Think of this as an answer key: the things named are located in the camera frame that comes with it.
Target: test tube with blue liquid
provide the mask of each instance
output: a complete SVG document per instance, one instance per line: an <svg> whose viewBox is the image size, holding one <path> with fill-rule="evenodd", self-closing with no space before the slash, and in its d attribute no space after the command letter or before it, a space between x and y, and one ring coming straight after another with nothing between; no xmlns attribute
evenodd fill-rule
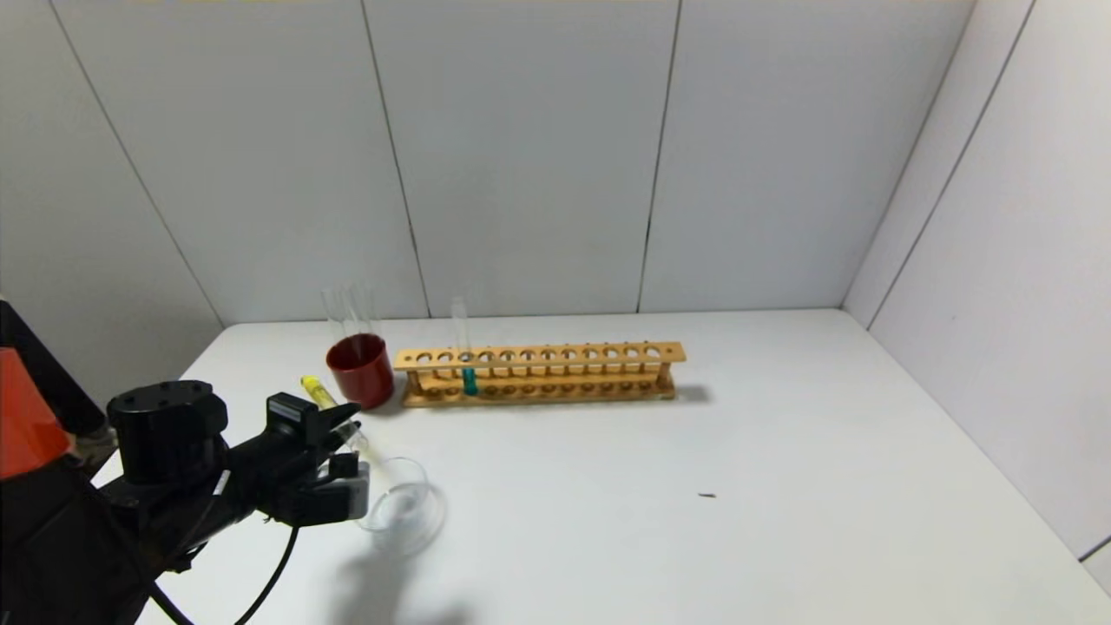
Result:
<svg viewBox="0 0 1111 625"><path fill-rule="evenodd" d="M451 321L456 325L456 350L459 351L459 360L470 362L474 359L471 352L471 337L467 327L467 303L462 296L451 298ZM474 370L468 367L463 370L463 394L478 395L479 383L474 376Z"/></svg>

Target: white wall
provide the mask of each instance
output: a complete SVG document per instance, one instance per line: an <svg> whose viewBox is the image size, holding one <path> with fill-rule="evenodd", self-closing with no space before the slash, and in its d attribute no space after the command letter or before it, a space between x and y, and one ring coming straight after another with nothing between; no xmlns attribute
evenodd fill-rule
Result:
<svg viewBox="0 0 1111 625"><path fill-rule="evenodd" d="M1084 561L1084 567L1092 577L1111 595L1111 545L1103 547Z"/></svg>
<svg viewBox="0 0 1111 625"><path fill-rule="evenodd" d="M0 289L100 406L220 332L43 0L0 2Z"/></svg>
<svg viewBox="0 0 1111 625"><path fill-rule="evenodd" d="M1077 555L1111 534L1108 24L1035 3L872 325Z"/></svg>
<svg viewBox="0 0 1111 625"><path fill-rule="evenodd" d="M366 0L432 314L633 312L677 0Z"/></svg>
<svg viewBox="0 0 1111 625"><path fill-rule="evenodd" d="M840 305L971 7L684 2L641 310Z"/></svg>
<svg viewBox="0 0 1111 625"><path fill-rule="evenodd" d="M224 323L428 315L359 0L57 4Z"/></svg>
<svg viewBox="0 0 1111 625"><path fill-rule="evenodd" d="M844 309L865 329L925 225L1003 71L1033 0L977 2Z"/></svg>

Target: red plastic cup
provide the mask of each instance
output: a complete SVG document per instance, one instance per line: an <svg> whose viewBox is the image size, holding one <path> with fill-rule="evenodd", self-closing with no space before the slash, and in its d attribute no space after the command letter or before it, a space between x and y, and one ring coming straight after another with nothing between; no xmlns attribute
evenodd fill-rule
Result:
<svg viewBox="0 0 1111 625"><path fill-rule="evenodd" d="M381 406L393 395L393 370L382 337L349 336L328 351L326 361L343 397L358 402L364 411Z"/></svg>

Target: test tube rack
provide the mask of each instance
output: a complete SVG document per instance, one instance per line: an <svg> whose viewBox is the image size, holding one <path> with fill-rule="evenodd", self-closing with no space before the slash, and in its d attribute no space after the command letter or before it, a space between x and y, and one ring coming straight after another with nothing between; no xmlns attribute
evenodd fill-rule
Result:
<svg viewBox="0 0 1111 625"><path fill-rule="evenodd" d="M679 343L526 345L458 350L402 350L393 370L409 376L409 409L674 400L671 364L687 354ZM463 393L473 370L478 395Z"/></svg>

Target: white table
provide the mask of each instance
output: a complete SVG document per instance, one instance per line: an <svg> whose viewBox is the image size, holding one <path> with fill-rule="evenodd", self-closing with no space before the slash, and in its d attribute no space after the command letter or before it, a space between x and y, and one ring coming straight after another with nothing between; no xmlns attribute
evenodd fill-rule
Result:
<svg viewBox="0 0 1111 625"><path fill-rule="evenodd" d="M452 342L450 321L383 335ZM397 565L352 523L307 528L254 622L1111 623L1111 598L843 312L474 320L471 335L681 341L689 362L672 403L401 411L399 393L364 430L440 487L439 538ZM186 377L216 386L237 444L269 395L331 381L330 341L322 323L236 326ZM254 515L162 587L198 625L231 623L288 532ZM142 622L168 621L150 603Z"/></svg>

